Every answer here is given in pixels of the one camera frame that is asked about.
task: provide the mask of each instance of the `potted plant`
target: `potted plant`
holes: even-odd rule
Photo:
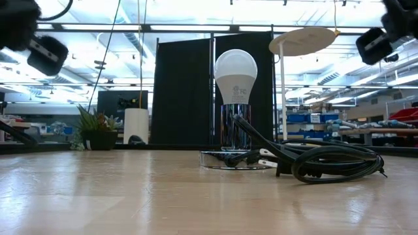
[[[118,118],[106,117],[98,114],[94,109],[90,114],[82,106],[78,106],[80,121],[78,130],[83,146],[88,150],[112,150],[118,138],[117,128],[120,127]]]

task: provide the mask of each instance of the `metal cylinder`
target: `metal cylinder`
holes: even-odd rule
[[[249,104],[224,104],[221,107],[221,148],[223,151],[240,151],[251,149],[251,138],[240,127],[234,124],[233,116],[238,114],[251,123],[251,106]]]

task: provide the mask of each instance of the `light bulb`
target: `light bulb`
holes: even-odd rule
[[[254,58],[243,50],[224,52],[215,64],[215,81],[223,104],[248,104],[249,94],[257,78]]]

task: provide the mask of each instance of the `coiled cable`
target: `coiled cable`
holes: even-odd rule
[[[341,183],[356,180],[377,171],[384,175],[383,165],[385,162],[379,154],[372,150],[343,142],[316,140],[286,140],[281,144],[275,144],[264,138],[238,114],[233,116],[233,120],[258,145],[273,153],[279,163],[290,166],[292,175],[301,182]],[[288,145],[296,143],[314,144],[319,147],[305,151]],[[340,177],[320,178],[322,174]]]

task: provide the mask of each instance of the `workbench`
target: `workbench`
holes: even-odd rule
[[[367,128],[338,131],[341,139],[351,134],[363,134],[364,144],[373,146],[372,134],[397,134],[398,136],[418,136],[418,129]]]

